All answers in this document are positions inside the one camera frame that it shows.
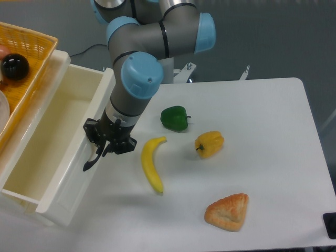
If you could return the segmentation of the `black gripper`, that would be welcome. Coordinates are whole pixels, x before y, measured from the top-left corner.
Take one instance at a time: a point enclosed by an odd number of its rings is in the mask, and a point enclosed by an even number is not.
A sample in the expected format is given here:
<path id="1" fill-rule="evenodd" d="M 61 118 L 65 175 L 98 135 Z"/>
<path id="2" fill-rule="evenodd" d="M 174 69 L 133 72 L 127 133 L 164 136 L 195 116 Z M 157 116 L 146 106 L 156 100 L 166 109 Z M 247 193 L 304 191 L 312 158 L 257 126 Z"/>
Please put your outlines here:
<path id="1" fill-rule="evenodd" d="M 97 147 L 98 158 L 101 155 L 105 157 L 107 153 L 120 155 L 134 151 L 137 141 L 130 136 L 133 128 L 134 125 L 122 126 L 120 119 L 112 122 L 106 111 L 103 112 L 99 121 L 87 118 L 83 125 L 88 140 Z M 104 141 L 109 142 L 105 149 Z"/>

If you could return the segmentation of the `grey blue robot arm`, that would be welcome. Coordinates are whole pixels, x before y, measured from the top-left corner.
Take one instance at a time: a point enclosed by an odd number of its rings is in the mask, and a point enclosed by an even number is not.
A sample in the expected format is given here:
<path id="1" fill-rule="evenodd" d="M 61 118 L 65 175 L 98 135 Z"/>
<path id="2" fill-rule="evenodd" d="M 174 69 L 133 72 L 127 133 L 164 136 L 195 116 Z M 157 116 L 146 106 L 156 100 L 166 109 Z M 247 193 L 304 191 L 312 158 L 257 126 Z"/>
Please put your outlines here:
<path id="1" fill-rule="evenodd" d="M 216 28 L 209 13 L 192 1 L 92 1 L 107 24 L 106 41 L 115 87 L 100 119 L 83 128 L 97 156 L 133 151 L 130 134 L 164 79 L 161 60 L 214 47 Z"/>

